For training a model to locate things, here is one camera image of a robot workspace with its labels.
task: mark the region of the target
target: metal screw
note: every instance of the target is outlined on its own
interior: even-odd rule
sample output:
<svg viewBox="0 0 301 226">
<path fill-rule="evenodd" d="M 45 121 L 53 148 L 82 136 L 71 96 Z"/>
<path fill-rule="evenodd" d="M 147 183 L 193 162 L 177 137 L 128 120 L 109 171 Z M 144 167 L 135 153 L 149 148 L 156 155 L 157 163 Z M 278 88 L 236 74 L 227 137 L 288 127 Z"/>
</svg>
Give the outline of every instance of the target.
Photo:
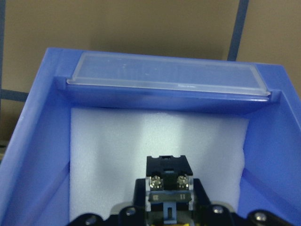
<svg viewBox="0 0 301 226">
<path fill-rule="evenodd" d="M 136 209 L 134 207 L 127 208 L 127 210 L 126 210 L 127 216 L 134 215 L 135 213 L 136 213 Z"/>
<path fill-rule="evenodd" d="M 86 221 L 85 221 L 85 224 L 86 225 L 93 225 L 95 224 L 97 221 L 97 218 L 95 215 L 92 215 L 90 218 L 88 218 Z"/>
<path fill-rule="evenodd" d="M 258 221 L 266 221 L 267 220 L 267 215 L 265 215 L 264 213 L 261 213 L 261 212 L 255 213 L 254 216 L 255 216 L 256 220 L 258 220 Z"/>
<path fill-rule="evenodd" d="M 188 188 L 188 179 L 185 176 L 179 176 L 177 179 L 179 188 Z"/>
<path fill-rule="evenodd" d="M 150 187 L 152 189 L 160 189 L 162 187 L 162 180 L 159 176 L 153 176 L 150 179 Z"/>
<path fill-rule="evenodd" d="M 223 213 L 224 209 L 222 206 L 213 206 L 212 207 L 214 213 Z"/>
</svg>

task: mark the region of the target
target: blue plastic bin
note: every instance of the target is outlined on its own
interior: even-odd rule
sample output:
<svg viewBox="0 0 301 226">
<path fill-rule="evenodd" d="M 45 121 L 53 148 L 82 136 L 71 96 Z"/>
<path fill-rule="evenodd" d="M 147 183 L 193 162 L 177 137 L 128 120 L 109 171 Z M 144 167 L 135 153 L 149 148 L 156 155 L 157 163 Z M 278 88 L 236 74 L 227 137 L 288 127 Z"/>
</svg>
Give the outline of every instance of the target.
<svg viewBox="0 0 301 226">
<path fill-rule="evenodd" d="M 301 225 L 301 103 L 282 66 L 50 48 L 0 166 L 1 225 L 69 222 L 74 106 L 249 118 L 238 214 Z"/>
</svg>

